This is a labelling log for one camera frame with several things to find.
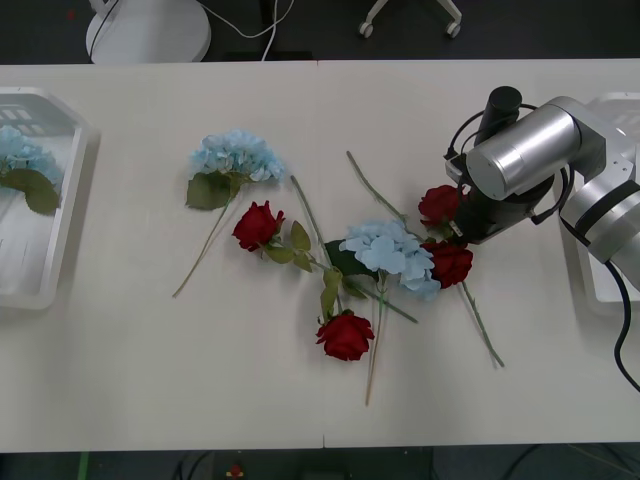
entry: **rose leaf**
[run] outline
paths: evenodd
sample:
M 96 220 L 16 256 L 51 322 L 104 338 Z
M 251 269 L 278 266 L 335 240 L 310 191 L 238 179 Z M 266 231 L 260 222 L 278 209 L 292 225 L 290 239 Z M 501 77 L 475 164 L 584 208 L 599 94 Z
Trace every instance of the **rose leaf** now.
M 367 296 L 364 293 L 362 293 L 360 290 L 358 290 L 358 288 L 348 278 L 342 279 L 342 288 L 344 288 L 344 291 L 347 292 L 352 297 L 364 298 L 364 299 L 367 298 Z
M 297 221 L 294 221 L 293 225 L 291 225 L 291 243 L 293 243 L 293 248 L 297 248 L 298 250 L 305 252 L 311 250 L 311 239 L 304 230 L 304 227 Z
M 264 251 L 271 260 L 276 263 L 285 264 L 293 260 L 293 250 L 288 247 L 274 247 L 272 245 L 265 245 Z
M 296 256 L 293 257 L 293 264 L 306 272 L 313 272 L 313 270 L 311 270 L 311 262 L 309 261 L 309 257 L 307 257 L 305 254 L 296 254 Z
M 320 306 L 322 307 L 322 318 L 325 322 L 329 321 L 333 315 L 333 304 L 338 296 L 338 284 L 330 283 L 325 287 L 320 295 Z

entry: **plastic tray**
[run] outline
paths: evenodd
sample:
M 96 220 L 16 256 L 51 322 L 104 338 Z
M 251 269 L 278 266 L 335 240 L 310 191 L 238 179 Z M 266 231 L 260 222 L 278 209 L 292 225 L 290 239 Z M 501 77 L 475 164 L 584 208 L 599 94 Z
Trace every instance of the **plastic tray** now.
M 0 306 L 43 309 L 56 293 L 89 125 L 38 88 L 0 88 L 0 127 L 10 125 L 49 150 L 64 172 L 60 208 L 33 213 L 24 195 L 0 189 Z
M 636 142 L 640 141 L 640 93 L 608 93 L 594 99 L 587 107 L 602 119 L 611 122 L 628 137 Z M 637 165 L 634 174 L 632 179 L 639 182 Z M 577 175 L 576 188 L 583 185 L 582 176 Z M 585 293 L 591 309 L 596 313 L 605 314 L 622 311 L 620 290 L 607 268 L 591 256 L 580 242 L 577 244 Z M 634 308 L 640 306 L 640 292 L 626 278 L 624 281 L 632 305 Z

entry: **green leaf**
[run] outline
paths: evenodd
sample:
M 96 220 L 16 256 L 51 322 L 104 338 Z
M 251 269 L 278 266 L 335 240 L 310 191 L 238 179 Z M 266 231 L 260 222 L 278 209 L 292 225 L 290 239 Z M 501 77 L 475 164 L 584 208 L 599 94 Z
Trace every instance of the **green leaf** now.
M 231 181 L 220 172 L 196 173 L 189 180 L 187 205 L 200 210 L 224 207 L 231 199 Z
M 267 245 L 264 247 L 264 251 L 267 252 L 267 255 L 271 260 L 276 263 L 289 263 L 293 260 L 293 250 L 288 247 L 273 247 L 271 245 Z
M 333 267 L 330 270 L 324 271 L 322 280 L 324 281 L 325 289 L 320 295 L 320 305 L 322 307 L 322 318 L 327 321 L 333 315 L 333 304 L 338 297 L 338 287 L 340 280 L 342 280 L 342 273 Z
M 304 227 L 297 221 L 294 221 L 293 225 L 291 225 L 291 243 L 293 243 L 293 248 L 298 250 L 304 250 L 305 252 L 311 250 L 311 239 L 305 232 Z
M 335 285 L 336 288 L 340 285 L 340 280 L 342 280 L 342 272 L 338 270 L 336 267 L 333 267 L 329 270 L 325 270 L 322 274 L 322 281 L 325 286 Z
M 345 250 L 343 252 L 338 248 L 344 240 L 334 240 L 325 243 L 329 260 L 331 264 L 338 268 L 345 277 L 349 275 L 369 275 L 376 282 L 379 279 L 378 272 L 372 272 L 363 263 L 356 260 L 355 254 Z
M 333 304 L 338 297 L 338 284 L 331 283 L 325 287 L 320 295 L 320 306 L 322 307 L 322 318 L 327 322 L 333 316 Z
M 24 192 L 29 208 L 41 215 L 50 215 L 60 204 L 60 197 L 53 184 L 40 172 L 28 168 L 16 168 L 0 178 L 0 185 Z
M 360 290 L 358 290 L 358 288 L 348 278 L 342 279 L 342 288 L 344 288 L 344 291 L 347 292 L 352 297 L 364 298 L 364 299 L 367 298 L 367 296 L 364 293 L 362 293 Z
M 297 254 L 295 257 L 293 257 L 293 264 L 306 272 L 313 272 L 313 270 L 311 270 L 311 262 L 309 261 L 309 257 L 307 257 L 305 254 Z

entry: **artificial flower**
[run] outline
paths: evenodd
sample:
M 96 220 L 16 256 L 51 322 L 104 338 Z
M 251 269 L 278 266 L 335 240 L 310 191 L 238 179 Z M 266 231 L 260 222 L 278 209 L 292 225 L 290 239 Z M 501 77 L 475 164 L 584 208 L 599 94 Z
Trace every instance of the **artificial flower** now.
M 253 202 L 233 230 L 233 236 L 240 240 L 240 247 L 253 252 L 271 241 L 282 222 L 284 213 L 280 210 L 274 218 L 268 200 L 262 206 Z
M 18 168 L 40 172 L 58 191 L 62 186 L 63 173 L 51 152 L 44 150 L 20 130 L 4 126 L 0 128 L 0 171 Z
M 222 135 L 205 137 L 191 154 L 189 178 L 196 173 L 235 172 L 254 182 L 284 176 L 284 166 L 267 142 L 245 130 L 234 129 Z
M 453 220 L 460 201 L 458 192 L 451 185 L 430 188 L 422 197 L 418 210 L 425 217 L 422 221 L 427 227 L 437 227 Z
M 369 340 L 374 339 L 369 320 L 356 317 L 351 310 L 345 310 L 318 330 L 319 340 L 324 343 L 324 352 L 340 360 L 360 360 L 369 351 Z
M 442 284 L 442 288 L 462 282 L 473 261 L 473 253 L 466 249 L 466 245 L 455 245 L 447 242 L 425 243 L 422 248 L 433 254 L 432 274 Z
M 354 252 L 356 260 L 373 272 L 401 274 L 400 285 L 425 300 L 433 299 L 440 290 L 440 283 L 431 277 L 431 254 L 420 248 L 416 236 L 398 220 L 350 227 L 339 248 Z

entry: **flower stem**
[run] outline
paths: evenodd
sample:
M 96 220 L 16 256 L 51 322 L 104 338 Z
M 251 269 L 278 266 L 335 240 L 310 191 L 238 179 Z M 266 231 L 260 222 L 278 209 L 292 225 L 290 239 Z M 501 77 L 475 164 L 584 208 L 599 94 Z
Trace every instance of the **flower stem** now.
M 218 217 L 218 221 L 211 229 L 211 232 L 209 232 L 207 241 L 204 243 L 204 247 L 202 247 L 202 251 L 200 252 L 200 255 L 198 255 L 198 259 L 196 260 L 196 263 L 193 264 L 193 267 L 191 267 L 191 270 L 187 274 L 187 277 L 184 279 L 182 284 L 178 287 L 178 290 L 176 290 L 175 293 L 173 294 L 173 298 L 177 298 L 178 295 L 180 295 L 180 292 L 187 285 L 187 282 L 191 278 L 191 275 L 193 275 L 193 272 L 195 272 L 198 265 L 200 265 L 200 262 L 204 258 L 204 254 L 207 252 L 207 249 L 209 248 L 209 241 L 211 240 L 211 237 L 213 237 L 213 232 L 215 232 L 216 228 L 218 228 L 218 225 L 220 225 L 220 221 L 222 220 L 222 217 L 224 217 L 224 214 L 227 212 L 227 208 L 229 208 L 230 203 L 231 203 L 231 199 L 227 200 L 227 203 L 225 204 L 224 208 L 222 209 L 222 212 L 220 213 L 220 216 Z
M 324 244 L 324 239 L 322 238 L 322 233 L 320 233 L 320 227 L 318 226 L 318 223 L 316 222 L 315 217 L 313 216 L 313 213 L 311 212 L 311 207 L 309 206 L 309 202 L 307 201 L 307 197 L 305 196 L 304 192 L 302 191 L 302 187 L 300 186 L 300 184 L 298 183 L 298 179 L 291 175 L 291 182 L 293 183 L 293 186 L 296 188 L 298 195 L 300 195 L 300 199 L 302 200 L 302 205 L 304 206 L 305 210 L 307 211 L 307 214 L 309 215 L 309 218 L 311 219 L 311 225 L 313 225 L 313 230 L 316 232 L 316 236 L 318 237 L 318 243 L 320 243 L 320 245 L 322 245 L 322 250 L 324 250 L 324 254 L 327 257 L 327 262 L 329 262 L 329 265 L 331 265 L 331 257 L 329 256 L 329 251 L 327 250 L 327 246 Z M 340 312 L 342 312 L 342 302 L 340 301 L 340 295 L 336 296 L 336 300 L 338 301 L 338 310 Z
M 382 331 L 382 310 L 384 308 L 384 292 L 380 290 L 380 296 L 378 297 L 378 326 L 376 328 L 376 339 L 373 344 L 373 351 L 371 352 L 371 367 L 369 369 L 369 379 L 367 381 L 367 395 L 364 400 L 364 405 L 369 406 L 369 400 L 371 400 L 371 389 L 373 388 L 373 376 L 376 369 L 376 359 L 378 358 L 378 344 L 380 343 L 380 332 Z
M 406 226 L 406 223 L 407 223 L 406 217 L 402 215 L 398 210 L 396 210 L 395 207 L 391 205 L 386 198 L 384 198 L 375 188 L 373 188 L 373 185 L 369 183 L 369 180 L 366 179 L 366 177 L 364 176 L 364 173 L 362 173 L 362 170 L 360 170 L 360 167 L 358 166 L 356 159 L 353 158 L 353 155 L 351 155 L 351 152 L 348 150 L 347 150 L 347 157 L 349 158 L 349 162 L 351 162 L 353 169 L 358 174 L 358 177 L 360 178 L 362 183 L 364 183 L 365 187 L 369 189 L 369 191 L 375 197 L 375 199 L 378 200 L 380 203 L 382 203 L 385 207 L 387 207 L 389 211 L 393 213 L 398 218 L 398 220 L 402 222 L 403 225 Z
M 404 225 L 404 229 L 407 232 L 409 232 L 411 235 L 414 235 L 420 241 L 420 243 L 425 243 L 425 242 L 435 243 L 435 239 L 433 237 L 423 238 L 422 236 L 418 235 L 416 232 L 412 232 L 411 230 L 409 230 L 409 227 L 407 227 L 406 216 L 401 214 L 393 205 L 391 205 L 391 203 L 389 203 L 389 201 L 386 198 L 384 198 L 375 188 L 373 188 L 373 185 L 369 183 L 369 180 L 367 180 L 367 178 L 364 176 L 364 173 L 362 173 L 362 170 L 356 163 L 355 158 L 353 158 L 353 155 L 351 155 L 351 152 L 349 152 L 348 150 L 347 150 L 347 157 L 349 157 L 349 162 L 351 162 L 353 169 L 356 171 L 356 173 L 358 174 L 358 177 L 360 178 L 360 180 L 362 180 L 362 183 L 364 183 L 364 185 L 367 187 L 371 195 L 373 195 L 373 198 L 375 198 L 380 203 L 382 203 L 385 207 L 387 207 L 387 209 L 393 214 L 393 216 L 402 222 L 402 224 Z
M 376 300 L 380 300 L 380 295 L 376 295 L 375 293 L 373 293 L 370 290 L 367 290 L 365 287 L 361 286 L 359 283 L 353 282 L 354 286 L 360 290 L 362 293 L 364 293 L 365 295 L 368 295 L 371 298 L 374 298 Z M 406 318 L 407 320 L 413 322 L 413 323 L 418 323 L 418 320 L 416 320 L 414 317 L 412 317 L 411 315 L 409 315 L 407 312 L 404 312 L 402 310 L 400 310 L 398 307 L 396 307 L 395 305 L 393 305 L 392 303 L 389 303 L 387 300 L 382 299 L 382 302 L 389 307 L 391 310 L 393 310 L 396 313 L 399 313 L 400 315 L 402 315 L 404 318 Z
M 498 352 L 495 351 L 493 345 L 491 344 L 491 340 L 489 340 L 489 335 L 487 334 L 486 328 L 484 328 L 484 323 L 482 322 L 482 317 L 480 316 L 480 312 L 478 311 L 478 307 L 476 306 L 476 300 L 471 296 L 469 292 L 469 288 L 467 287 L 467 282 L 462 281 L 462 288 L 464 289 L 464 293 L 467 296 L 467 300 L 469 300 L 469 304 L 471 305 L 471 309 L 473 310 L 473 314 L 476 317 L 476 322 L 478 323 L 478 327 L 480 327 L 480 331 L 482 332 L 482 336 L 484 338 L 484 343 L 487 345 L 489 349 L 489 353 L 491 356 L 498 362 L 498 364 L 504 368 L 504 362 L 498 355 Z

